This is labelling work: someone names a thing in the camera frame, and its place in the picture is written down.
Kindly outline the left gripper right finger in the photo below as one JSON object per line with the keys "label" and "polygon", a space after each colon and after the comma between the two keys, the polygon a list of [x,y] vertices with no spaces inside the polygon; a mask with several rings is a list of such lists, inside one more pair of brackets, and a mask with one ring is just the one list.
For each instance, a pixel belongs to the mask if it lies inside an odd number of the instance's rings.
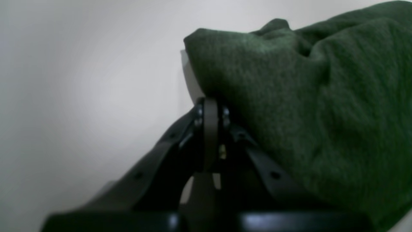
{"label": "left gripper right finger", "polygon": [[361,213],[322,202],[299,185],[231,121],[215,99],[203,100],[203,170],[219,173],[228,228],[237,232],[369,232]]}

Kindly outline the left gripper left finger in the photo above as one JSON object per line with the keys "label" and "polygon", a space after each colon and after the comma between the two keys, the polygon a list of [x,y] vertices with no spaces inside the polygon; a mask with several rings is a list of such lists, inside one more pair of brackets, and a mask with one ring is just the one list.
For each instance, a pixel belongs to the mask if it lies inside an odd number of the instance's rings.
{"label": "left gripper left finger", "polygon": [[43,232],[181,232],[181,193],[204,163],[205,99],[178,119],[137,164],[82,207],[50,216]]}

